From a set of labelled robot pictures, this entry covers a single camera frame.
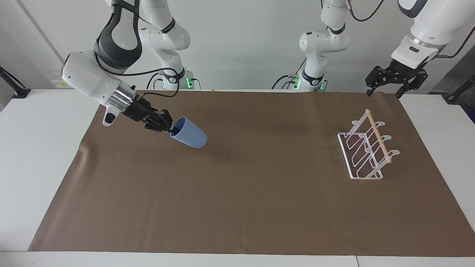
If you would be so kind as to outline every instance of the table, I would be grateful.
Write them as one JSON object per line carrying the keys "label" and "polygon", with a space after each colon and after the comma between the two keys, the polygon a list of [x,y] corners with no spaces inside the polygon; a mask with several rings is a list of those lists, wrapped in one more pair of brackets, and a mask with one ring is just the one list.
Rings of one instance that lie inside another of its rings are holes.
{"label": "table", "polygon": [[[404,95],[401,102],[475,229],[475,125],[437,95]],[[97,107],[76,90],[33,90],[0,113],[0,266],[475,266],[475,258],[24,252]]]}

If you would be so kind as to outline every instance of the wooden dowel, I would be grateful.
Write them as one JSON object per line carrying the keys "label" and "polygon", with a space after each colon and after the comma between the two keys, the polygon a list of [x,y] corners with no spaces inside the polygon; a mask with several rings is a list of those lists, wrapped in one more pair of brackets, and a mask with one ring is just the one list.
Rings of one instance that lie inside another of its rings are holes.
{"label": "wooden dowel", "polygon": [[386,161],[388,163],[391,163],[392,162],[391,157],[389,156],[388,150],[386,149],[383,139],[381,138],[381,134],[378,131],[378,128],[376,127],[376,123],[374,122],[373,116],[371,115],[371,110],[366,109],[366,114],[368,115],[368,119],[370,120],[371,127],[373,128],[376,138],[378,139],[378,143],[380,143],[380,147],[381,147],[381,150],[383,151]]}

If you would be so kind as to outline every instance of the black pole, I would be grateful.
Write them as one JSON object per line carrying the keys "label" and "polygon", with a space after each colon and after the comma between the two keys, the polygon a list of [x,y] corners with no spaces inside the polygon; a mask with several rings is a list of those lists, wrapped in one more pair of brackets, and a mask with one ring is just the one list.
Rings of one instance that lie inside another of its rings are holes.
{"label": "black pole", "polygon": [[446,98],[450,102],[455,102],[458,100],[458,97],[463,94],[466,90],[468,90],[472,85],[475,84],[475,75],[473,75],[470,79],[468,79],[462,86],[460,86],[455,92],[448,95]]}
{"label": "black pole", "polygon": [[31,89],[28,88],[21,88],[20,86],[13,81],[8,74],[3,71],[3,68],[0,67],[0,77],[7,83],[9,84],[13,90],[15,91],[15,94],[12,96],[12,98],[25,98],[27,95],[30,93]]}

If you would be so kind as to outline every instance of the blue cup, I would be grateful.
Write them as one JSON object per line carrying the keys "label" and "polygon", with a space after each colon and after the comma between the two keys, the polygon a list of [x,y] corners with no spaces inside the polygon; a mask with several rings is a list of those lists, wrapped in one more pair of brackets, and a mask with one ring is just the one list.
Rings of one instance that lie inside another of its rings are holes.
{"label": "blue cup", "polygon": [[170,133],[171,138],[194,148],[202,148],[208,140],[206,134],[186,117],[178,119],[173,126],[174,129],[178,129],[179,132],[177,134]]}

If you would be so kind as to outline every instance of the brown paper sheet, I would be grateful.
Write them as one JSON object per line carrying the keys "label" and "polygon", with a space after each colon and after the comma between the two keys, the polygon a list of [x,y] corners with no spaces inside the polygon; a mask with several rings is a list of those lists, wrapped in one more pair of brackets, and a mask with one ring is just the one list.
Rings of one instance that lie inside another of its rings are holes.
{"label": "brown paper sheet", "polygon": [[[202,149],[100,107],[30,251],[475,256],[475,235],[394,95],[148,96],[208,135]],[[399,149],[350,180],[337,133],[369,108]]]}

